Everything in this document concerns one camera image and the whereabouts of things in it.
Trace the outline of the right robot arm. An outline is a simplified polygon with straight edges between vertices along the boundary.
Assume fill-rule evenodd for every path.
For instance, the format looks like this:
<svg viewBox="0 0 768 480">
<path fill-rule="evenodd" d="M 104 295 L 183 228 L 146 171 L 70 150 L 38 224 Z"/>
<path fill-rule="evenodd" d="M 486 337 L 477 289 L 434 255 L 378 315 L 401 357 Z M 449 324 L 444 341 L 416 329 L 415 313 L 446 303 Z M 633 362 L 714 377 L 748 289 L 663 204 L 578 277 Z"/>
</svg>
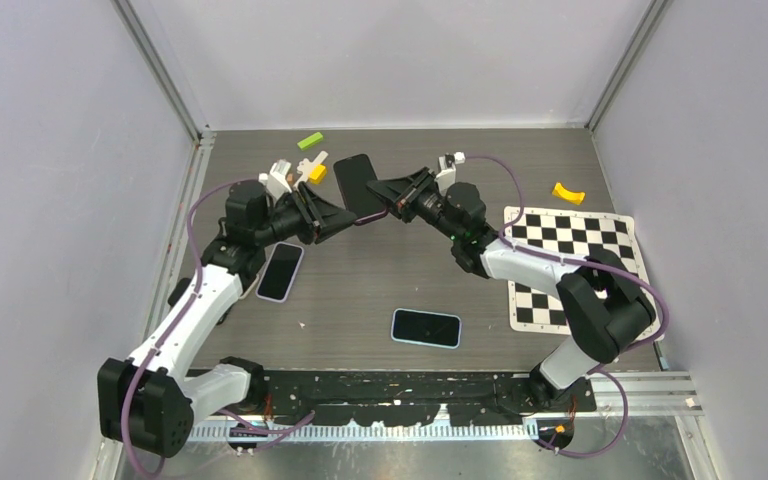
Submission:
<svg viewBox="0 0 768 480">
<path fill-rule="evenodd" d="M 486 220 L 478 188 L 455 182 L 441 189 L 422 168 L 401 178 L 372 180 L 368 190 L 399 220 L 420 218 L 448 237 L 456 263 L 467 273 L 528 286 L 562 305 L 570 336 L 532 369 L 534 403 L 556 410 L 571 386 L 632 347 L 656 319 L 641 280 L 605 249 L 587 256 L 560 254 L 505 236 Z"/>
</svg>

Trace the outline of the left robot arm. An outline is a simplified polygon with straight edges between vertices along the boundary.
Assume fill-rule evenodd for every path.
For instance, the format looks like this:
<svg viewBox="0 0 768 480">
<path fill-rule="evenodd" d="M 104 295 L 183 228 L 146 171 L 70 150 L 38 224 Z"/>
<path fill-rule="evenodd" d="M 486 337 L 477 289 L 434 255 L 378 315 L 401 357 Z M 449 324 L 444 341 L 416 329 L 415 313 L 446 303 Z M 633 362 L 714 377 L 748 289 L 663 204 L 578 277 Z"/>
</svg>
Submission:
<svg viewBox="0 0 768 480">
<path fill-rule="evenodd" d="M 227 357 L 208 372 L 188 377 L 195 355 L 252 286 L 267 247 L 291 237 L 319 244 L 348 229 L 357 217 L 305 184 L 273 198 L 257 180 L 223 185 L 226 214 L 204 251 L 190 247 L 195 272 L 158 328 L 126 359 L 107 359 L 97 374 L 101 434 L 128 452 L 175 456 L 193 427 L 226 407 L 244 414 L 266 402 L 261 365 Z"/>
</svg>

